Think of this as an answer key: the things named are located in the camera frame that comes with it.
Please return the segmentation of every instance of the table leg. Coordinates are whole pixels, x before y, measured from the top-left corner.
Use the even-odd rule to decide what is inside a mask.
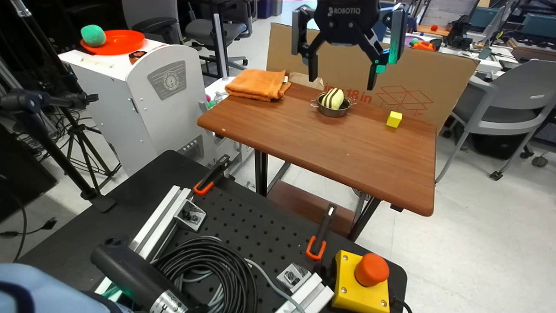
[[[369,218],[370,218],[372,213],[377,210],[377,206],[379,206],[381,201],[382,201],[382,199],[377,197],[377,196],[372,196],[372,197],[367,201],[367,204],[363,206],[363,211],[362,211],[360,217],[355,220],[355,223],[353,223],[353,227],[351,227],[351,230],[349,230],[349,234],[348,234],[348,237],[349,237],[351,241],[355,241],[355,239],[360,236],[360,232],[363,230],[363,227],[367,225]]]
[[[256,190],[263,196],[268,192],[268,154],[256,149]]]

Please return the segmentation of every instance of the table top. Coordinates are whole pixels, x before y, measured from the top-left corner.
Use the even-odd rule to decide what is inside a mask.
[[[193,159],[167,150],[110,192],[111,197],[118,199],[113,210],[106,213],[94,208],[85,210],[30,250],[21,262],[44,269],[80,290],[92,290],[101,281],[103,272],[89,260],[91,251],[108,237],[131,239],[170,185],[191,187],[205,170],[205,166]],[[240,255],[249,253],[249,257],[259,260],[270,272],[278,272],[276,267],[285,267],[289,262],[311,267],[311,262],[304,257],[304,243],[309,234],[318,229],[318,223],[282,210],[268,197],[228,178],[223,178],[214,190],[195,201],[209,213],[200,234],[221,236],[230,248]],[[188,234],[193,232],[188,229],[177,230],[174,243],[188,239]],[[336,232],[329,232],[327,241],[329,248],[323,263],[330,263],[334,251],[339,248],[356,253],[367,251],[363,246]],[[400,300],[405,298],[407,274],[403,267],[393,262],[389,262],[389,269],[389,293],[393,298],[398,298],[393,302],[393,310],[402,313],[403,307]],[[259,298],[259,303],[280,305],[283,302],[273,290],[268,290],[268,297],[264,295],[268,286],[264,286],[266,281],[263,281],[263,276],[256,279],[261,279],[257,283],[257,293],[264,297],[264,300]]]
[[[320,114],[320,90],[292,84],[282,100],[228,97],[198,124],[316,173],[431,215],[435,206],[435,128],[403,117],[388,128],[388,110],[355,104],[344,117]]]

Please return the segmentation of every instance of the office chair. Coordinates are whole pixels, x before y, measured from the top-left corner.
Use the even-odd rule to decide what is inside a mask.
[[[236,69],[245,69],[247,57],[228,57],[226,46],[231,41],[247,37],[252,32],[252,20],[250,20],[250,0],[193,0],[188,3],[191,8],[195,6],[195,17],[184,27],[186,37],[198,41],[202,46],[217,51],[217,36],[216,36],[216,18],[214,13],[219,13],[221,27],[223,27],[223,53],[226,64]],[[202,57],[205,58],[205,74],[209,76],[223,76],[224,69],[217,62],[217,57]],[[217,74],[209,70],[209,62],[217,62]]]
[[[518,135],[525,133],[513,156],[490,173],[499,180],[506,166],[520,154],[541,123],[556,104],[556,62],[530,60],[494,81],[483,81],[473,76],[466,91],[452,110],[454,123],[464,124],[454,152],[436,177],[436,182],[447,173],[455,152],[464,145],[469,133],[487,135]]]
[[[151,39],[183,43],[177,0],[122,0],[129,27]]]

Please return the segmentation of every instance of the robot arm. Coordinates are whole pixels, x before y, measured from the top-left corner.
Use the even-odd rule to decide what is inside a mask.
[[[375,74],[384,65],[396,62],[402,55],[405,39],[405,6],[395,4],[379,10],[377,0],[320,0],[313,10],[303,4],[294,10],[292,18],[292,53],[301,53],[309,67],[309,79],[318,76],[316,50],[322,43],[330,44],[360,44],[372,60],[367,88],[374,88]],[[308,22],[315,18],[320,27],[316,37],[308,43]],[[384,22],[391,27],[391,48],[382,48],[374,24]]]

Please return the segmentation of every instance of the gray floor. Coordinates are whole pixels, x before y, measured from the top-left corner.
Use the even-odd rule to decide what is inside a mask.
[[[287,1],[285,11],[303,1]],[[270,20],[287,20],[287,15],[259,18],[254,34],[233,43],[230,53],[249,55],[252,67],[264,67]],[[115,163],[103,137],[92,135],[103,154]],[[454,142],[438,138],[438,164],[447,159]],[[407,302],[424,313],[553,313],[556,298],[556,156],[548,154],[549,164],[537,168],[530,159],[518,159],[495,182],[487,171],[501,161],[464,150],[454,161],[447,177],[436,185],[436,210],[431,217],[395,211],[381,206],[365,227],[358,243],[398,262],[409,272]],[[28,204],[30,229],[49,217],[68,222],[87,208],[63,171],[45,161],[59,177],[56,187]],[[252,185],[252,159],[236,173],[238,182]],[[125,180],[120,171],[104,190]],[[285,180],[309,189],[330,201],[355,206],[355,192],[334,180],[303,168],[290,168]],[[0,223],[19,229],[16,213]],[[51,230],[28,236],[30,250]],[[18,239],[0,237],[0,260],[11,260]]]

